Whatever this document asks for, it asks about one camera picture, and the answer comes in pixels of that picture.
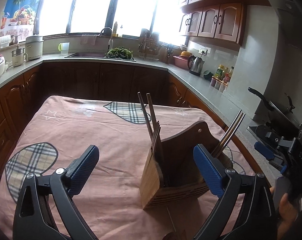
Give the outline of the right hand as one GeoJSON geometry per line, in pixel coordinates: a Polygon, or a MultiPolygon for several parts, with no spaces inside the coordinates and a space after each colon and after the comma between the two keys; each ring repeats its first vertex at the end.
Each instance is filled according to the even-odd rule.
{"type": "Polygon", "coordinates": [[[282,239],[298,217],[297,209],[288,200],[288,193],[285,193],[280,200],[279,216],[277,239],[282,239]]]}

